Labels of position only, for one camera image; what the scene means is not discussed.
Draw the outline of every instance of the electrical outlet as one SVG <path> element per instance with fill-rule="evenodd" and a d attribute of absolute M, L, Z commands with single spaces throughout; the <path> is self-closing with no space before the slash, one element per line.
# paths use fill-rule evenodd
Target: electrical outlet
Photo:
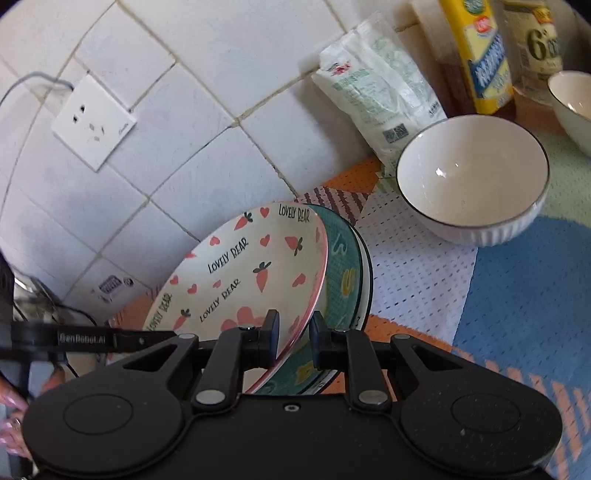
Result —
<path fill-rule="evenodd" d="M 130 132 L 136 120 L 90 75 L 84 77 L 51 129 L 94 171 Z"/>

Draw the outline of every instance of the plate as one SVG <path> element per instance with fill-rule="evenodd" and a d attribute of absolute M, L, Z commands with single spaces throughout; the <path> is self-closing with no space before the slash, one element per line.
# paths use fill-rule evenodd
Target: plate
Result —
<path fill-rule="evenodd" d="M 260 326 L 267 310 L 278 310 L 277 364 L 245 372 L 243 388 L 251 393 L 281 366 L 306 328 L 326 263 L 326 230 L 313 209 L 280 202 L 249 210 L 186 255 L 150 308 L 144 329 L 213 340 L 229 328 Z"/>
<path fill-rule="evenodd" d="M 367 323 L 369 311 L 371 309 L 371 301 L 374 297 L 374 271 L 371 266 L 371 260 L 369 259 L 369 250 L 365 242 L 361 238 L 359 232 L 355 227 L 351 226 L 351 230 L 355 234 L 359 247 L 361 249 L 361 257 L 363 259 L 363 274 L 362 274 L 362 285 L 361 285 L 361 298 L 359 300 L 359 308 L 355 321 L 351 325 L 351 329 L 363 330 Z M 322 392 L 339 374 L 338 370 L 328 370 L 319 373 L 315 382 L 312 383 L 302 395 L 315 395 Z"/>
<path fill-rule="evenodd" d="M 356 323 L 361 298 L 362 254 L 349 222 L 319 205 L 309 205 L 324 222 L 329 256 L 326 276 L 315 310 L 329 328 L 348 330 Z M 261 387 L 263 395 L 298 395 L 324 372 L 314 368 L 307 330 L 281 368 Z"/>

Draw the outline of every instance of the blue mat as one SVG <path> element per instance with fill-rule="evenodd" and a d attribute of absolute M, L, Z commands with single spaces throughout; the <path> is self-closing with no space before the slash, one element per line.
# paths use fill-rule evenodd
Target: blue mat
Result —
<path fill-rule="evenodd" d="M 481 248 L 454 346 L 547 394 L 565 424 L 551 474 L 591 479 L 591 229 L 542 217 Z"/>

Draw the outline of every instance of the bowl rim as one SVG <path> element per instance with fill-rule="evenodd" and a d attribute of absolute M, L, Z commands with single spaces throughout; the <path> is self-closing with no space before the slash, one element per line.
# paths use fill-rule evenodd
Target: bowl rim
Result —
<path fill-rule="evenodd" d="M 478 118 L 496 118 L 497 120 L 501 120 L 503 122 L 507 122 L 507 123 L 513 124 L 516 127 L 519 127 L 521 129 L 523 129 L 530 136 L 532 136 L 532 138 L 536 142 L 538 142 L 538 145 L 542 149 L 542 152 L 544 153 L 544 157 L 546 159 L 546 181 L 544 183 L 544 187 L 542 188 L 542 191 L 541 191 L 540 195 L 538 195 L 538 197 L 525 210 L 523 210 L 521 213 L 518 213 L 517 215 L 514 215 L 513 217 L 510 217 L 508 219 L 502 220 L 500 222 L 487 223 L 487 224 L 484 224 L 484 225 L 457 225 L 455 223 L 442 222 L 441 220 L 437 220 L 437 219 L 435 219 L 435 218 L 427 215 L 426 213 L 422 212 L 418 208 L 416 208 L 410 202 L 410 200 L 407 199 L 406 195 L 402 191 L 402 188 L 400 188 L 400 182 L 398 181 L 398 170 L 400 169 L 400 160 L 402 159 L 402 156 L 404 155 L 404 152 L 406 151 L 406 149 L 408 148 L 408 146 L 411 145 L 413 143 L 413 141 L 415 141 L 419 135 L 425 133 L 430 128 L 432 128 L 432 127 L 434 127 L 434 126 L 436 126 L 438 124 L 441 124 L 443 122 L 449 122 L 449 121 L 452 121 L 452 120 L 454 120 L 456 118 L 463 118 L 463 117 L 467 117 L 467 116 L 473 116 L 473 117 L 478 117 Z M 420 132 L 416 133 L 412 137 L 412 139 L 410 139 L 410 141 L 406 144 L 406 146 L 402 149 L 402 151 L 400 152 L 400 157 L 398 159 L 398 164 L 396 165 L 396 182 L 398 183 L 398 189 L 400 190 L 400 195 L 402 196 L 402 198 L 404 199 L 404 201 L 407 203 L 407 205 L 409 205 L 409 207 L 412 208 L 419 215 L 422 215 L 423 217 L 431 220 L 432 222 L 438 223 L 439 225 L 451 226 L 451 227 L 454 227 L 454 228 L 461 228 L 461 229 L 464 229 L 464 230 L 475 230 L 475 229 L 482 229 L 482 228 L 493 228 L 493 227 L 499 227 L 499 226 L 506 225 L 507 223 L 514 222 L 518 218 L 524 216 L 527 212 L 529 212 L 532 208 L 534 208 L 536 206 L 536 204 L 541 199 L 544 198 L 544 196 L 547 193 L 547 190 L 550 187 L 550 159 L 548 158 L 548 153 L 546 152 L 546 150 L 545 150 L 544 146 L 542 145 L 542 143 L 540 142 L 540 140 L 538 140 L 538 138 L 530 130 L 528 130 L 526 127 L 522 127 L 521 125 L 516 124 L 515 122 L 511 122 L 510 120 L 505 120 L 504 118 L 501 118 L 501 117 L 498 117 L 498 116 L 482 115 L 480 113 L 469 113 L 467 115 L 458 115 L 458 116 L 453 116 L 451 118 L 444 118 L 443 120 L 439 120 L 439 121 L 435 122 L 434 124 L 429 125 L 427 128 L 421 130 Z"/>
<path fill-rule="evenodd" d="M 580 72 L 578 70 L 561 70 L 560 72 L 556 72 L 555 74 L 552 74 L 550 76 L 550 78 L 548 78 L 548 91 L 550 92 L 550 95 L 552 95 L 552 97 L 554 97 L 556 99 L 556 101 L 562 105 L 563 107 L 565 107 L 569 112 L 573 112 L 575 115 L 581 117 L 583 120 L 585 120 L 586 122 L 591 123 L 591 118 L 584 116 L 582 113 L 578 113 L 575 110 L 573 110 L 572 108 L 569 108 L 568 105 L 565 105 L 564 102 L 562 100 L 560 100 L 552 91 L 552 88 L 550 87 L 550 80 L 552 80 L 555 77 L 559 77 L 559 76 L 563 76 L 565 74 L 568 73 L 578 73 L 581 74 L 584 77 L 590 77 L 591 78 L 591 74 L 588 74 L 587 72 Z"/>

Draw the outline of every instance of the screw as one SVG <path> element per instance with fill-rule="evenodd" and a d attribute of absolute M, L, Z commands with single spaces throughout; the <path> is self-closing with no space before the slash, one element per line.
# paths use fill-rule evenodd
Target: screw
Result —
<path fill-rule="evenodd" d="M 359 394 L 359 401 L 366 405 L 381 405 L 388 399 L 388 396 L 381 390 L 363 390 Z"/>
<path fill-rule="evenodd" d="M 195 400 L 202 405 L 217 405 L 225 399 L 226 395 L 219 390 L 201 390 L 201 392 L 195 396 Z"/>

